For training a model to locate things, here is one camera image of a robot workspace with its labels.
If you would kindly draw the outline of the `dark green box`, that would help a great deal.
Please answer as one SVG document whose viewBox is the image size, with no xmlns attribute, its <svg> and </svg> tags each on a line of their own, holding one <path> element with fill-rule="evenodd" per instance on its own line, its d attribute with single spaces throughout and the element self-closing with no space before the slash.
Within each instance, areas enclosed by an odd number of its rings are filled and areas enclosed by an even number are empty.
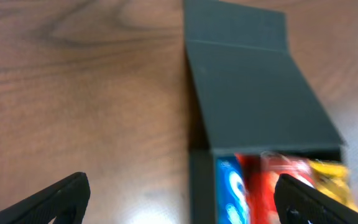
<svg viewBox="0 0 358 224">
<path fill-rule="evenodd" d="M 185 49 L 205 137 L 190 151 L 191 222 L 218 222 L 216 160 L 263 152 L 342 160 L 336 127 L 289 51 L 284 13 L 185 1 Z"/>
</svg>

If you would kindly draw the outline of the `red Hello Panda snack pack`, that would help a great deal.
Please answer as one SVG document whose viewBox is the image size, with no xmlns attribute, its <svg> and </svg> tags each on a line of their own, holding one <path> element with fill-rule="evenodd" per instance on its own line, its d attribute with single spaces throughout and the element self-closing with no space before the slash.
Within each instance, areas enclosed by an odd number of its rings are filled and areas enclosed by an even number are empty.
<svg viewBox="0 0 358 224">
<path fill-rule="evenodd" d="M 312 170 L 305 158 L 274 152 L 264 152 L 259 156 L 236 154 L 236 158 L 244 174 L 251 223 L 280 222 L 273 197 L 280 175 L 289 174 L 314 187 Z"/>
</svg>

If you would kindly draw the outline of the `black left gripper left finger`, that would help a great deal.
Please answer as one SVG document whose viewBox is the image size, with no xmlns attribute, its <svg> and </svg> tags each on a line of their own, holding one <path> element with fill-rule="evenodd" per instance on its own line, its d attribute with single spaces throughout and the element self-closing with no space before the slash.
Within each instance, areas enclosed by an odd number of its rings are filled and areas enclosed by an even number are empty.
<svg viewBox="0 0 358 224">
<path fill-rule="evenodd" d="M 84 172 L 75 172 L 0 211 L 0 224 L 81 224 L 90 199 Z"/>
</svg>

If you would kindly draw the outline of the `yellow nut snack bag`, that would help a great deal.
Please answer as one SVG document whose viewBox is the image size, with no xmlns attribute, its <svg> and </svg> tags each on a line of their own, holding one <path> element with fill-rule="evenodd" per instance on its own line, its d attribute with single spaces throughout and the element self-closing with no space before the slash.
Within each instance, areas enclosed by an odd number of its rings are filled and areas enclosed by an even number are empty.
<svg viewBox="0 0 358 224">
<path fill-rule="evenodd" d="M 314 187 L 326 196 L 358 212 L 349 188 L 349 170 L 344 164 L 331 161 L 308 161 L 313 173 Z"/>
</svg>

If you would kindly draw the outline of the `blue Oreo cookie pack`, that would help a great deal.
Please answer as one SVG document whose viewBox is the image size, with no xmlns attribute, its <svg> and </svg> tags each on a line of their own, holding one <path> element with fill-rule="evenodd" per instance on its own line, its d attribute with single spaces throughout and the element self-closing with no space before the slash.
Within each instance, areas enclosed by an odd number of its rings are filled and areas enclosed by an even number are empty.
<svg viewBox="0 0 358 224">
<path fill-rule="evenodd" d="M 218 223 L 249 224 L 247 190 L 237 157 L 217 158 L 215 173 Z"/>
</svg>

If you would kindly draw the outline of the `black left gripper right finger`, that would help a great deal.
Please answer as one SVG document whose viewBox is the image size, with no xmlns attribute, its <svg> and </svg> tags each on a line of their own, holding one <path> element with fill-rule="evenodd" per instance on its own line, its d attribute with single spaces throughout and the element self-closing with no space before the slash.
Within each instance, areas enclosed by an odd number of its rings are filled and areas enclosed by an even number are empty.
<svg viewBox="0 0 358 224">
<path fill-rule="evenodd" d="M 281 224 L 358 224 L 358 212 L 289 174 L 280 175 L 273 196 Z"/>
</svg>

